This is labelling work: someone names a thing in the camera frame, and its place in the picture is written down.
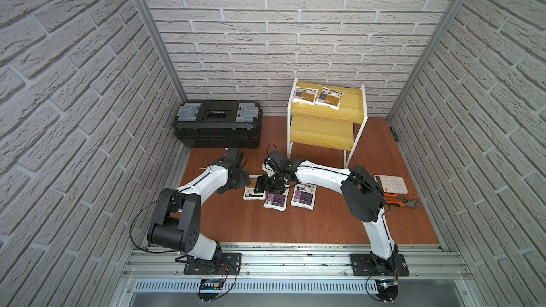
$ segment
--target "wooden shelf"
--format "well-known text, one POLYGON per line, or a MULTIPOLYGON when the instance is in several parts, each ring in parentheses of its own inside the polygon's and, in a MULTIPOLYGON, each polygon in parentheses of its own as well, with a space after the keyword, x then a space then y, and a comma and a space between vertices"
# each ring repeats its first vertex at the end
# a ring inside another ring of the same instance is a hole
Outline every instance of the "wooden shelf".
POLYGON ((351 150, 354 143, 353 123, 350 121, 294 115, 290 126, 290 141, 313 146, 351 150))
POLYGON ((294 102, 290 108, 292 114, 351 121, 352 123, 357 124, 361 124, 364 120, 362 90, 306 82, 297 82, 296 85, 302 88, 317 89, 318 95, 320 95, 320 91, 322 90, 323 86, 326 86, 331 90, 335 90, 336 92, 343 92, 344 94, 340 99, 339 110, 335 110, 327 106, 312 106, 301 102, 294 102))

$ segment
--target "vented panel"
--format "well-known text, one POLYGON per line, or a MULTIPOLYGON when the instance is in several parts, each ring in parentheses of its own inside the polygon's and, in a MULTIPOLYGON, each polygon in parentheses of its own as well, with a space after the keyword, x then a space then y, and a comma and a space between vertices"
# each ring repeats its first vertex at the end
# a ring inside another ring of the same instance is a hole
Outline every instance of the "vented panel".
MULTIPOLYGON (((135 292, 197 293, 201 278, 139 279, 135 292)), ((228 290, 234 279, 229 278, 221 291, 228 290)), ((365 279, 304 280, 304 279, 245 279, 237 278, 231 292, 235 293, 307 293, 307 294, 366 294, 365 279)), ((375 280, 369 280, 367 291, 377 294, 375 280)))

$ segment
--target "white brick wall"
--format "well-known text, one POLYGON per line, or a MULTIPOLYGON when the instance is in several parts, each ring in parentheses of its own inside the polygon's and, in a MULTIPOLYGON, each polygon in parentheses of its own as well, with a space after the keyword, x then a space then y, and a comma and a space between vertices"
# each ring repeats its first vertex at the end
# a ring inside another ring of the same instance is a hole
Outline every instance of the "white brick wall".
POLYGON ((132 0, 0 0, 0 34, 0 305, 106 305, 180 102, 132 0))
POLYGON ((331 85, 364 83, 370 116, 379 117, 389 111, 448 3, 148 0, 189 99, 253 99, 255 92, 266 113, 278 114, 285 108, 276 95, 291 82, 275 79, 298 76, 331 85))
POLYGON ((546 303, 546 1, 468 0, 393 119, 487 305, 546 303))

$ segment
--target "pliers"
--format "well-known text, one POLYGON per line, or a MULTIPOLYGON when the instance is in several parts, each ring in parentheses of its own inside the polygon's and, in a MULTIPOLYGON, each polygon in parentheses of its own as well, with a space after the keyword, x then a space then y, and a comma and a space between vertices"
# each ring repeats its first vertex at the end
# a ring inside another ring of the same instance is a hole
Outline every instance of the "pliers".
POLYGON ((410 207, 416 209, 419 207, 419 200, 407 200, 403 196, 399 196, 398 194, 385 194, 386 198, 400 198, 401 202, 395 202, 395 201, 386 201, 389 204, 398 205, 399 207, 410 207))

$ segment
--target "white calculator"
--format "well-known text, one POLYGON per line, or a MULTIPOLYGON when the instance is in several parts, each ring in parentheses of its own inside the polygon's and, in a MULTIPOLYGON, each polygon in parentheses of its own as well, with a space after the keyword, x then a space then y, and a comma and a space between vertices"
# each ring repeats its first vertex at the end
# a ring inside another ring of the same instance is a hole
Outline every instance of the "white calculator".
POLYGON ((395 177, 393 175, 379 175, 373 176, 375 181, 383 188, 383 192, 386 194, 407 194, 408 188, 404 182, 404 178, 395 177))

